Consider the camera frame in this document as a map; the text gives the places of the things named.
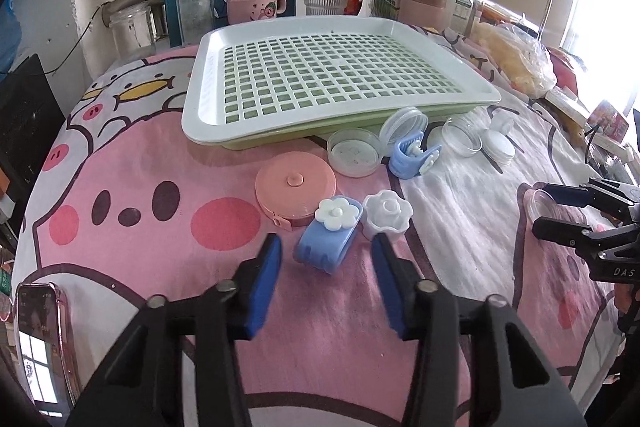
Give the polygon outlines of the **smartphone in pink case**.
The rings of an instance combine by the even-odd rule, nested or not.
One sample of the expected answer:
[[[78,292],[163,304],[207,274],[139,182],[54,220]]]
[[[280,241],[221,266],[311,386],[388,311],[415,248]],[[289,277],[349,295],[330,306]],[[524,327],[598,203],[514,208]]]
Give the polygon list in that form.
[[[63,426],[80,395],[64,291],[53,283],[18,285],[15,318],[30,397],[44,419]]]

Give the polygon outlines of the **white round lid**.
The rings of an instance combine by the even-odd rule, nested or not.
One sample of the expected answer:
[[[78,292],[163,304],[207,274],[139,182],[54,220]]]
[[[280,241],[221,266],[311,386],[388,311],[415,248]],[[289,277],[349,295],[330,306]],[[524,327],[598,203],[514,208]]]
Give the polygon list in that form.
[[[497,165],[506,166],[515,157],[515,147],[502,133],[487,129],[482,134],[483,152]]]

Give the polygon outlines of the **blue clip with white flower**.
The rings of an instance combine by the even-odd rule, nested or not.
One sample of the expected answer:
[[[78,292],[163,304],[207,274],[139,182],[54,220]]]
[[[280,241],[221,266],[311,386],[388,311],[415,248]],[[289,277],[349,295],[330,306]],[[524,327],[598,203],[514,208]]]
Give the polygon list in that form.
[[[362,205],[344,195],[322,199],[314,220],[294,249],[294,259],[302,265],[333,275],[343,263],[354,241]]]

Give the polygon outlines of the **clear shallow round dish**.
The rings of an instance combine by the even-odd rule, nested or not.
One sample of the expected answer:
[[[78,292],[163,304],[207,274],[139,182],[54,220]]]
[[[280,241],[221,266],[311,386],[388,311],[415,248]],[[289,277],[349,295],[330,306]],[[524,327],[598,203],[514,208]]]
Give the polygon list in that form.
[[[464,158],[477,154],[483,146],[480,135],[464,119],[448,118],[442,126],[442,142],[452,153]]]

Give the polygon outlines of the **clear labelled plastic jar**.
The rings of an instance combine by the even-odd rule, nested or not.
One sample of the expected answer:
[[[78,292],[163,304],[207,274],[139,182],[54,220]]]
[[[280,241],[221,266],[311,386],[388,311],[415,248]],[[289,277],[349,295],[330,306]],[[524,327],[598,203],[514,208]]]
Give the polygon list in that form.
[[[480,0],[447,0],[448,27],[467,37],[479,9]]]

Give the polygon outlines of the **pink pig mug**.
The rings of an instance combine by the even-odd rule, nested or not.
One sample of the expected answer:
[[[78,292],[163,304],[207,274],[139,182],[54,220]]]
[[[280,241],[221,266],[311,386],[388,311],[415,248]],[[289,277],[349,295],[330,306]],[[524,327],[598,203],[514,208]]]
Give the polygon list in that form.
[[[227,18],[229,25],[271,20],[282,15],[288,2],[286,0],[228,0]]]

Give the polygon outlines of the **small clear flower cup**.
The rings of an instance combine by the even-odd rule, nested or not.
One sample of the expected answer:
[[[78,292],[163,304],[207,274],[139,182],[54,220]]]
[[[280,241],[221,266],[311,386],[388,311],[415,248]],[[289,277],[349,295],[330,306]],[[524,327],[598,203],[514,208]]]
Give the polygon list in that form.
[[[508,135],[515,124],[516,114],[504,108],[498,108],[492,113],[489,129],[503,135]]]

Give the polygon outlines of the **pink round tape measure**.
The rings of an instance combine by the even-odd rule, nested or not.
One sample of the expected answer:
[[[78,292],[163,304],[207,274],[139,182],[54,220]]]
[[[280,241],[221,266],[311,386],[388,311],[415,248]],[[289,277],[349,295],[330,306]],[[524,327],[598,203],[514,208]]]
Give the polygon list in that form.
[[[314,220],[320,202],[335,194],[336,179],[319,156],[290,152],[273,157],[259,169],[254,189],[262,212],[276,227],[292,231]]]

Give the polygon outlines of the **plastic bag of yellow snacks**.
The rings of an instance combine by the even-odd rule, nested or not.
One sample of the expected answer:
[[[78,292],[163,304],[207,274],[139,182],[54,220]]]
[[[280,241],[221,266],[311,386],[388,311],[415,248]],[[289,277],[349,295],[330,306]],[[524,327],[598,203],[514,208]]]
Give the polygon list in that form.
[[[476,23],[471,38],[488,52],[511,87],[529,98],[543,98],[556,85],[546,47],[520,28]]]

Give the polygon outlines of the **black speaker box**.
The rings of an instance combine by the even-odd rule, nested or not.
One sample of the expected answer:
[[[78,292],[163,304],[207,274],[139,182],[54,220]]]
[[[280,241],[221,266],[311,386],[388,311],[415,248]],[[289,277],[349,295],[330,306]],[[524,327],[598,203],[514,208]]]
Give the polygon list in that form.
[[[64,116],[37,54],[1,80],[0,95],[1,170],[9,178],[12,220],[17,220],[24,216]]]

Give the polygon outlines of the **clear round lid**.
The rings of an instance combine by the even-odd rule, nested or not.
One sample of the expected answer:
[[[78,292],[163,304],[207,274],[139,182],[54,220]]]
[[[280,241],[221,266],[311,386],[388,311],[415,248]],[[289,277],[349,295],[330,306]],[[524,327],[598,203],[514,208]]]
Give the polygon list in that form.
[[[382,124],[378,139],[382,144],[384,155],[393,153],[395,144],[406,136],[423,132],[428,125],[428,117],[413,106],[398,109]]]

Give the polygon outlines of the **clear round container with crumbs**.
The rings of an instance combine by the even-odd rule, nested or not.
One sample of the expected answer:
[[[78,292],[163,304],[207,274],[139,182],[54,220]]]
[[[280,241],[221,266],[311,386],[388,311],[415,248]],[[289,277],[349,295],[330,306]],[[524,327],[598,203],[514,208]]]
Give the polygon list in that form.
[[[378,136],[367,129],[338,130],[326,141],[326,155],[334,171],[349,178],[364,178],[381,165],[384,148]]]

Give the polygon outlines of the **white and green slotted tray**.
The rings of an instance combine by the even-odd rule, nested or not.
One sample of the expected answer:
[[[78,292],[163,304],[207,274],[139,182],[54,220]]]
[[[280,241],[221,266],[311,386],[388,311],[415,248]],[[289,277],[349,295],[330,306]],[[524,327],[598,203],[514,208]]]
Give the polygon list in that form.
[[[247,148],[378,124],[409,106],[451,116],[500,98],[472,66],[403,23],[282,17],[201,38],[181,126],[195,143]]]

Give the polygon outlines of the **pink lidded canister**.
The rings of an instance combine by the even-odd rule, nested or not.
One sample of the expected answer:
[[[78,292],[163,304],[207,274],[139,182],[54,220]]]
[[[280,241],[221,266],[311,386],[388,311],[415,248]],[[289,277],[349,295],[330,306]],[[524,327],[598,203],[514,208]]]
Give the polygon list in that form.
[[[398,20],[401,23],[443,31],[446,28],[447,0],[400,0]]]

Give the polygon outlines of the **short clear glass jar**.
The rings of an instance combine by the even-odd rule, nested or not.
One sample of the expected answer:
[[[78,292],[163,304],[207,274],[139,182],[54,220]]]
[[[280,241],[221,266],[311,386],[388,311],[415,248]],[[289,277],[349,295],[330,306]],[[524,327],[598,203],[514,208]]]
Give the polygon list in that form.
[[[134,4],[114,13],[108,27],[119,62],[139,60],[155,53],[151,7],[147,3]]]

